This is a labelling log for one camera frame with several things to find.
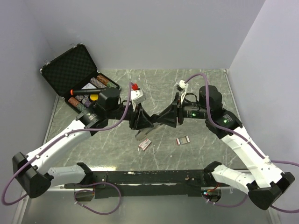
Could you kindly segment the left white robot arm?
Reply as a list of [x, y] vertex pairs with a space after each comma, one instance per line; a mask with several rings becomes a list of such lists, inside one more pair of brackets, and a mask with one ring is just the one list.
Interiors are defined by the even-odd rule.
[[92, 171], [84, 163], [70, 167], [55, 168], [53, 164], [66, 152], [99, 131], [108, 131], [111, 119], [118, 123], [129, 121], [129, 127], [137, 130], [136, 140], [143, 140], [155, 128], [155, 123], [142, 108], [146, 97], [141, 89], [130, 91], [126, 105], [119, 103], [120, 90], [106, 87], [98, 99], [85, 108], [59, 135], [43, 146], [28, 153], [17, 153], [13, 157], [14, 179], [30, 198], [37, 198], [50, 187], [77, 183], [85, 188], [92, 183]]

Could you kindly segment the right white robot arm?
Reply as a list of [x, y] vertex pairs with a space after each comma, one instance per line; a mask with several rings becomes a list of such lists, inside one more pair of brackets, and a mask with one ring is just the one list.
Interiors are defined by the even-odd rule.
[[278, 168], [250, 138], [237, 116], [223, 108], [222, 94], [215, 86], [201, 87], [194, 102], [185, 98], [187, 87], [185, 82], [176, 85], [178, 93], [171, 105], [159, 114], [158, 122], [176, 127], [185, 118], [205, 120], [209, 131], [229, 146], [250, 172], [242, 173], [214, 161], [204, 168], [205, 183], [229, 185], [248, 195], [258, 208], [272, 207], [295, 181], [293, 174]]

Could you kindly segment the striped staple strip pack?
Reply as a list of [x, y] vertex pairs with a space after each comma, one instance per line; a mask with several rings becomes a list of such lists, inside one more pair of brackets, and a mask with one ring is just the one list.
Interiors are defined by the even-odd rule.
[[188, 136], [176, 138], [176, 142], [178, 145], [184, 145], [190, 143], [190, 139]]

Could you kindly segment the grey and black stapler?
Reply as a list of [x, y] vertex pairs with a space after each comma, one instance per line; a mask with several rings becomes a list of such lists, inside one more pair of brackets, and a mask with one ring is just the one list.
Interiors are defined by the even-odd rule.
[[144, 140], [148, 138], [151, 134], [156, 132], [159, 128], [161, 128], [163, 125], [159, 123], [155, 123], [153, 127], [143, 128], [138, 131], [138, 133], [135, 135], [136, 140]]

